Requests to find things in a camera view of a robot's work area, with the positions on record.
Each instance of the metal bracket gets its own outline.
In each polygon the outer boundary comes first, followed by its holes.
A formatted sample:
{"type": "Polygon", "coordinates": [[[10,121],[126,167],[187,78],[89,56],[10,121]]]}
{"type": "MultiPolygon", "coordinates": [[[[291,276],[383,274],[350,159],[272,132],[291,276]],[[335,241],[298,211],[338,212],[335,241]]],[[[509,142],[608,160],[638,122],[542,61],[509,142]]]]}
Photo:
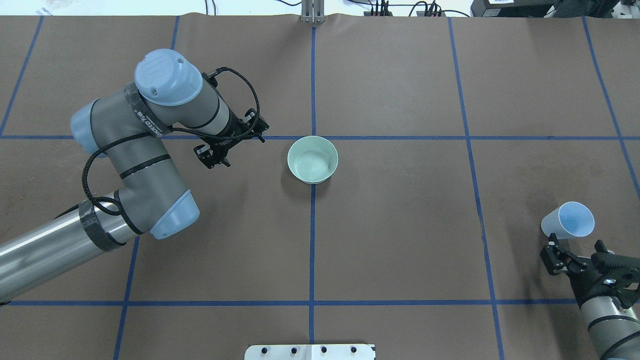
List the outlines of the metal bracket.
{"type": "Polygon", "coordinates": [[[300,20],[309,24],[322,24],[324,22],[324,0],[302,0],[300,20]]]}
{"type": "Polygon", "coordinates": [[[283,359],[375,360],[376,346],[369,344],[254,345],[244,353],[244,360],[283,359]]]}

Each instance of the white mounting plate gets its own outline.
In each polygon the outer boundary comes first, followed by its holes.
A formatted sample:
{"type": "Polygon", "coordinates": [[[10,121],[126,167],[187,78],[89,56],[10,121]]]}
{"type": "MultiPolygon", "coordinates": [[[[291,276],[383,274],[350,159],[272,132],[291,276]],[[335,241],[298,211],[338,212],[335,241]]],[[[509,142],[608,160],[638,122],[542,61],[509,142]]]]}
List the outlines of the white mounting plate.
{"type": "Polygon", "coordinates": [[[246,349],[244,360],[375,360],[375,348],[369,344],[253,345],[246,349]]]}

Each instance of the white label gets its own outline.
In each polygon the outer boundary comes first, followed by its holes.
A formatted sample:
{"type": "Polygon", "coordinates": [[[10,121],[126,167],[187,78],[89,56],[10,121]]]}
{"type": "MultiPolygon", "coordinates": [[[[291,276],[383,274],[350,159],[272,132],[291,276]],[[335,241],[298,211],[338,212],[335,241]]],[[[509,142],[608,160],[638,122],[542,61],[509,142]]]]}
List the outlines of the white label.
{"type": "Polygon", "coordinates": [[[489,16],[498,16],[498,14],[500,13],[501,9],[487,9],[484,11],[484,14],[482,14],[483,17],[489,17],[489,16]]]}

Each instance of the light blue cup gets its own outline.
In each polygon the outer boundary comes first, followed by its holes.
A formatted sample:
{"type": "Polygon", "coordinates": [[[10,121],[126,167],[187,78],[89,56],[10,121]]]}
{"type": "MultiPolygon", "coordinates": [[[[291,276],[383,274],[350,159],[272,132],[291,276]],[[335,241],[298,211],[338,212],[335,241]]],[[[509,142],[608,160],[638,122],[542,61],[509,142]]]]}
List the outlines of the light blue cup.
{"type": "Polygon", "coordinates": [[[338,151],[320,136],[305,136],[294,142],[287,154],[291,173],[307,184],[327,180],[338,167],[338,151]]]}
{"type": "Polygon", "coordinates": [[[565,202],[542,219],[542,232],[558,239],[581,238],[591,234],[595,227],[591,211],[579,202],[565,202]]]}

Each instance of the blue plastic cap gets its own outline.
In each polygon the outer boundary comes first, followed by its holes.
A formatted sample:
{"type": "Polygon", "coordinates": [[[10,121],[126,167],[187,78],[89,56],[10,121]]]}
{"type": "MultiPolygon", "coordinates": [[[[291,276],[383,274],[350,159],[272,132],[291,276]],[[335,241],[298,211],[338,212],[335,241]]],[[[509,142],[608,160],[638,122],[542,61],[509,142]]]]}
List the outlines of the blue plastic cap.
{"type": "Polygon", "coordinates": [[[187,190],[171,205],[149,232],[156,239],[162,240],[189,227],[198,220],[199,216],[200,210],[193,200],[191,190],[187,190]]]}
{"type": "MultiPolygon", "coordinates": [[[[95,143],[91,131],[91,110],[93,109],[93,104],[98,100],[88,103],[71,116],[71,133],[74,135],[76,142],[89,154],[93,154],[98,150],[98,145],[95,143]]],[[[100,158],[105,158],[106,156],[106,154],[99,155],[100,158]]]]}
{"type": "Polygon", "coordinates": [[[140,94],[154,104],[178,106],[193,100],[202,89],[200,71],[170,49],[148,53],[133,75],[140,94]]]}

